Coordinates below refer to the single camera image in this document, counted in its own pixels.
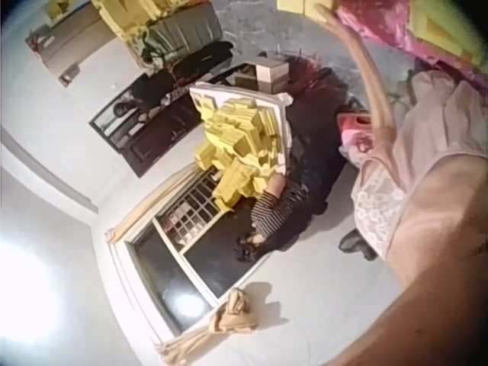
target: cabinet door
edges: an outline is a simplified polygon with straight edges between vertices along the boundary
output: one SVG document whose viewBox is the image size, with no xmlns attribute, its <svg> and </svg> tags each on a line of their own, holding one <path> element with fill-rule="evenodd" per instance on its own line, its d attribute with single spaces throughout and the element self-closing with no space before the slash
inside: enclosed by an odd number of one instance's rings
<svg viewBox="0 0 488 366">
<path fill-rule="evenodd" d="M 123 147 L 122 155 L 138 177 L 200 123 L 190 95 L 181 96 L 141 128 Z"/>
</svg>

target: window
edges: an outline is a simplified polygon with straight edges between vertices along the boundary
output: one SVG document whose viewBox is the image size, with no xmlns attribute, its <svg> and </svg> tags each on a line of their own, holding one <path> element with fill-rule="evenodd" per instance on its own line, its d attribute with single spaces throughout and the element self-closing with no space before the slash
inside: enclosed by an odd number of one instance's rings
<svg viewBox="0 0 488 366">
<path fill-rule="evenodd" d="M 216 180 L 214 170 L 203 173 L 129 245 L 176 334 L 217 306 L 252 267 L 233 257 L 235 238 L 250 227 L 252 202 L 239 202 L 235 212 L 222 215 L 212 198 Z"/>
</svg>

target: white styrofoam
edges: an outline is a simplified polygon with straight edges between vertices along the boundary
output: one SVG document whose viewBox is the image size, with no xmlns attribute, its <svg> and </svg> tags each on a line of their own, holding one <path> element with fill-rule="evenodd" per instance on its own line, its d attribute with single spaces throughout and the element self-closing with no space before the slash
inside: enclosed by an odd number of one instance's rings
<svg viewBox="0 0 488 366">
<path fill-rule="evenodd" d="M 285 108 L 293 102 L 293 98 L 289 94 L 267 95 L 259 91 L 208 84 L 206 82 L 197 82 L 195 86 L 190 88 L 190 94 L 212 97 L 217 107 L 220 107 L 231 98 L 249 98 L 254 100 L 258 106 L 272 108 L 278 122 L 281 137 L 281 151 L 278 152 L 278 166 L 275 170 L 282 174 L 286 172 L 292 143 L 290 124 L 287 121 L 285 112 Z"/>
</svg>

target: stack of yellow blocks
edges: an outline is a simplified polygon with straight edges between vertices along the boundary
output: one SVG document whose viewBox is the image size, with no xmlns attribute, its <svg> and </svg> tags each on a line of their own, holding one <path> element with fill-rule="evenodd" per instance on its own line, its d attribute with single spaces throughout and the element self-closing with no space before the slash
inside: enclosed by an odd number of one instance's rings
<svg viewBox="0 0 488 366">
<path fill-rule="evenodd" d="M 229 99 L 217 108 L 212 97 L 191 97 L 207 137 L 195 160 L 204 170 L 213 165 L 223 173 L 213 197 L 227 212 L 241 197 L 258 197 L 266 189 L 281 148 L 275 112 L 247 98 Z"/>
</svg>

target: striped shirt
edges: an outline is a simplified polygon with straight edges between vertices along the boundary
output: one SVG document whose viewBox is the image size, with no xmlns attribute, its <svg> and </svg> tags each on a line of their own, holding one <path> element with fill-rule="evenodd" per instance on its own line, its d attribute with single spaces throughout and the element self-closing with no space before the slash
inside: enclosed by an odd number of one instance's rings
<svg viewBox="0 0 488 366">
<path fill-rule="evenodd" d="M 251 220 L 256 232 L 265 239 L 276 233 L 286 222 L 294 208 L 304 201 L 302 187 L 287 179 L 286 186 L 279 198 L 264 192 L 256 201 L 251 211 Z"/>
</svg>

